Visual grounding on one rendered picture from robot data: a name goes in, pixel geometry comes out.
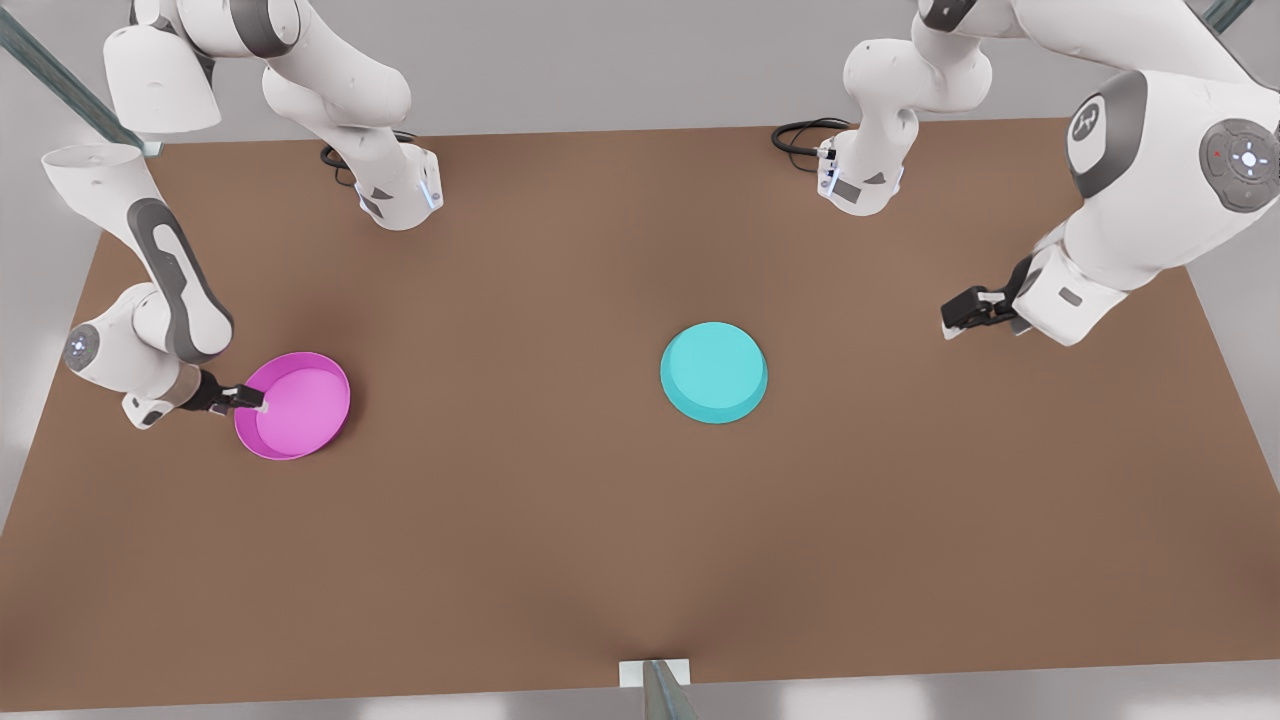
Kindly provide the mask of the pink plate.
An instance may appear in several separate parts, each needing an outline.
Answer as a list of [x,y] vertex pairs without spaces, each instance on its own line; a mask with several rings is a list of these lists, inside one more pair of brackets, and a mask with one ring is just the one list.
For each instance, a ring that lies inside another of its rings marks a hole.
[[351,388],[340,365],[321,354],[274,357],[247,379],[264,392],[264,409],[234,410],[239,442],[269,460],[314,454],[334,439],[349,411]]

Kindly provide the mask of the blue plate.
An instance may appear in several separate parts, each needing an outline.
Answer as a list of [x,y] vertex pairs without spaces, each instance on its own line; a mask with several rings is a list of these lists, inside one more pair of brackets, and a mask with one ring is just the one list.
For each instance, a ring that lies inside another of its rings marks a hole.
[[660,387],[685,416],[705,424],[737,421],[765,396],[769,372],[756,341],[741,328],[705,322],[681,331],[666,346]]

